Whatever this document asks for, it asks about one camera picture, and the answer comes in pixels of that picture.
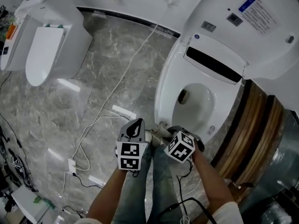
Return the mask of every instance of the white toilet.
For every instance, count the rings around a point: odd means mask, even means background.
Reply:
[[[156,124],[207,143],[231,111],[241,80],[276,79],[299,60],[297,0],[200,0],[160,75]]]
[[[25,27],[31,27],[29,33],[17,33],[16,40],[6,42],[3,51],[8,52],[2,53],[1,60],[8,62],[2,70],[25,69],[32,86],[48,79],[73,78],[78,73],[93,38],[83,27],[83,15],[70,0],[23,0],[15,16],[17,22],[27,18],[36,22]],[[15,68],[9,61],[16,57],[22,57],[22,62]]]
[[[195,36],[199,39],[194,38],[189,47],[178,40],[168,56],[156,91],[155,121],[165,122],[166,127],[180,125],[200,136],[205,144],[227,118],[246,62],[221,43],[204,35]]]

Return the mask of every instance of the toilet tank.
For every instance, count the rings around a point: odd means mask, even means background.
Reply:
[[[82,24],[84,19],[71,0],[23,0],[15,16],[21,17],[23,14],[51,26]]]
[[[298,0],[201,0],[180,39],[209,36],[246,62],[243,78],[276,79],[299,59],[298,24]]]

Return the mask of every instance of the black slot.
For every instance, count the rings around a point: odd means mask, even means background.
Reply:
[[[240,76],[237,72],[230,69],[223,63],[199,50],[194,49],[193,47],[188,47],[186,56],[233,82],[238,83],[242,78],[242,76]]]

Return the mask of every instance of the power plug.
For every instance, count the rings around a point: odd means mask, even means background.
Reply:
[[[73,159],[69,159],[69,172],[71,174],[77,174],[77,170],[76,170],[76,161]]]

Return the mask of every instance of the jeans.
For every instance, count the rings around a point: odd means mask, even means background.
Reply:
[[[113,224],[145,224],[145,191],[146,178],[153,158],[153,207],[148,219],[148,224],[159,223],[157,216],[172,204],[178,203],[168,158],[164,152],[165,146],[149,146],[145,160],[137,177],[128,172],[125,185],[121,192],[121,198],[114,215]],[[179,224],[182,211],[178,207],[162,215],[160,221],[163,224]]]

